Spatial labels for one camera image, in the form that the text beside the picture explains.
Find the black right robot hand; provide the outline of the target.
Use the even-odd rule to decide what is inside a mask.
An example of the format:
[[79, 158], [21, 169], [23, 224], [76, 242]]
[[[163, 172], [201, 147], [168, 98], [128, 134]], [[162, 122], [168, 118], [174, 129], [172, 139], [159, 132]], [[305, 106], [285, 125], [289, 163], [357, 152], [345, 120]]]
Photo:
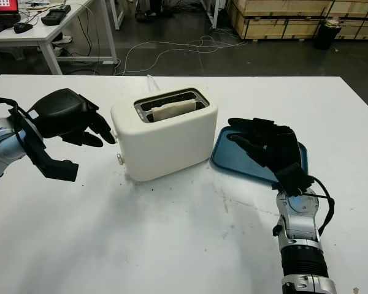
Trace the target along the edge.
[[236, 143], [260, 166], [277, 173], [292, 164], [301, 164], [296, 134], [289, 126], [279, 126], [261, 118], [230, 118], [228, 123], [239, 130], [227, 135], [228, 140]]

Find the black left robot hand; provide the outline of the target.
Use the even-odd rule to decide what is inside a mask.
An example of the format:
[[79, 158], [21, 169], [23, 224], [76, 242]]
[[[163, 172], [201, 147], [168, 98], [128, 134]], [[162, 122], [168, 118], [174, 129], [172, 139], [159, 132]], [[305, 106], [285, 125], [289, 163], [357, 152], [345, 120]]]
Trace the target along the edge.
[[77, 146], [102, 147], [104, 141], [115, 144], [111, 128], [98, 110], [81, 94], [64, 88], [38, 100], [27, 114], [44, 138], [61, 137]]

